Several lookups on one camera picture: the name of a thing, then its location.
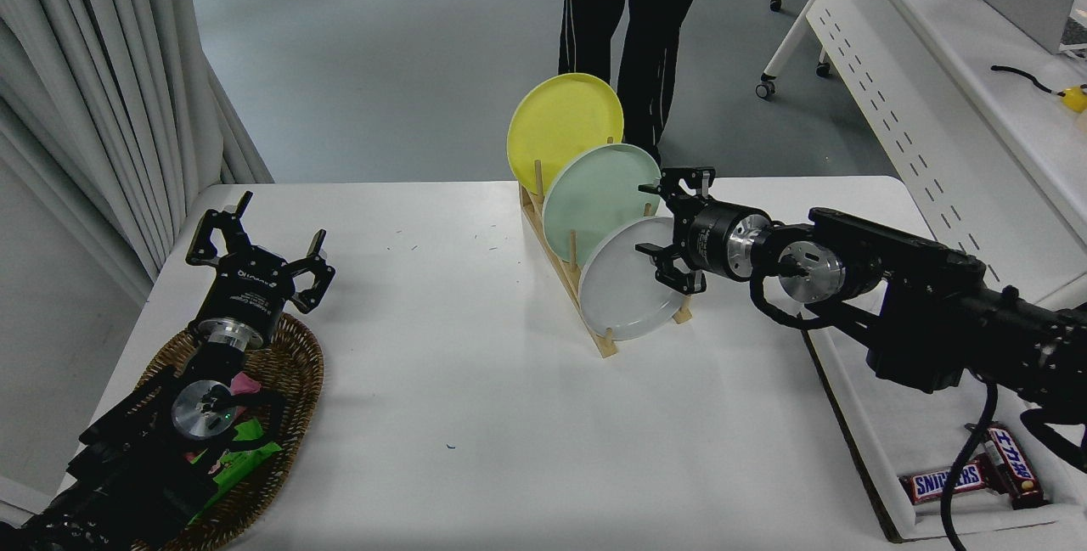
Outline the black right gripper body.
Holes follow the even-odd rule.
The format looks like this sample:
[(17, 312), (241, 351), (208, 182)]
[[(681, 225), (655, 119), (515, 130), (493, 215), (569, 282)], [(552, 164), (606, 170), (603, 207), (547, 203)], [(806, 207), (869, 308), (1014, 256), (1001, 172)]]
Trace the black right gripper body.
[(692, 270), (750, 278), (750, 208), (722, 200), (684, 200), (675, 208), (679, 245)]

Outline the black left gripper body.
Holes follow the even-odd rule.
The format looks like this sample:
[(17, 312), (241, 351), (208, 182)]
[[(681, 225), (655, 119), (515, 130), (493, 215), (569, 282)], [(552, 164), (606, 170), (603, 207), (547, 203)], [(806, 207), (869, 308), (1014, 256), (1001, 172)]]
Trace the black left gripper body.
[(215, 279), (197, 312), (197, 331), (208, 335), (217, 320), (251, 328), (272, 337), (284, 305), (295, 293), (287, 261), (261, 248), (248, 248), (220, 256)]

